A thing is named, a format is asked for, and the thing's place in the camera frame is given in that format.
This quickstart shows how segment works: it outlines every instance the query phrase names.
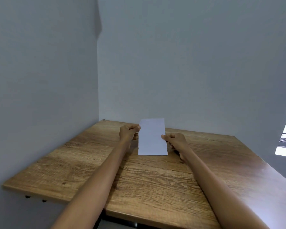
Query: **wood grain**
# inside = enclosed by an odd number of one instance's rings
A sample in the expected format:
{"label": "wood grain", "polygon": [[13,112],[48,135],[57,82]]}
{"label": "wood grain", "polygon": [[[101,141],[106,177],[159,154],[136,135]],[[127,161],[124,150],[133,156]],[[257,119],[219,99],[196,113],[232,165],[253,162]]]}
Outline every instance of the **wood grain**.
{"label": "wood grain", "polygon": [[[127,123],[102,120],[7,180],[4,188],[69,202],[109,155]],[[286,179],[237,138],[183,133],[191,148],[271,229],[286,228]],[[138,156],[137,142],[124,157],[107,204],[110,216],[160,228],[220,228],[190,169],[168,156]]]}

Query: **sheet of paper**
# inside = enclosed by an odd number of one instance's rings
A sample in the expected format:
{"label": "sheet of paper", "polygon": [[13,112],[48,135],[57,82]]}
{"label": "sheet of paper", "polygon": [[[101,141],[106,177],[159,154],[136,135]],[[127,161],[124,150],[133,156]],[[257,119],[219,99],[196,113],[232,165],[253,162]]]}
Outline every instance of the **sheet of paper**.
{"label": "sheet of paper", "polygon": [[139,125],[138,155],[167,155],[166,141],[161,138],[165,134],[164,118],[143,119]]}

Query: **right hand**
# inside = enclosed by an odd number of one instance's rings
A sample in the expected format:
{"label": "right hand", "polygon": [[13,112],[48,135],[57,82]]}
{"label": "right hand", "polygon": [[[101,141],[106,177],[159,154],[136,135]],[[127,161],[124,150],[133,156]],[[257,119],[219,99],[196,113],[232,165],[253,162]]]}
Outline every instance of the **right hand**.
{"label": "right hand", "polygon": [[182,133],[171,133],[169,135],[161,135],[162,139],[170,144],[170,147],[184,153],[186,150],[191,149],[188,145],[185,136]]}

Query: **forearm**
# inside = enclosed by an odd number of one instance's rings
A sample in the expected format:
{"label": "forearm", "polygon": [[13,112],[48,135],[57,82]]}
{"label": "forearm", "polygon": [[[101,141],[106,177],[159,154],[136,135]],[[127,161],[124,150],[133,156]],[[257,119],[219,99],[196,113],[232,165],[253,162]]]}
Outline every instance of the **forearm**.
{"label": "forearm", "polygon": [[269,229],[191,149],[182,154],[224,229]]}
{"label": "forearm", "polygon": [[128,144],[119,142],[87,180],[51,229],[91,229],[103,210]]}

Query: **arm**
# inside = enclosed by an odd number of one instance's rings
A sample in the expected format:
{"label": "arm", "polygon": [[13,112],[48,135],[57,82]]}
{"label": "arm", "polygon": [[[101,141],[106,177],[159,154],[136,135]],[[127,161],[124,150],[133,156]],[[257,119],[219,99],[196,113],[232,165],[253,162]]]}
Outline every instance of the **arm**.
{"label": "arm", "polygon": [[51,229],[91,229],[102,212],[119,166],[140,126],[122,126],[120,141],[86,181]]}
{"label": "arm", "polygon": [[162,135],[162,138],[179,151],[190,167],[224,229],[269,229],[191,150],[183,134]]}

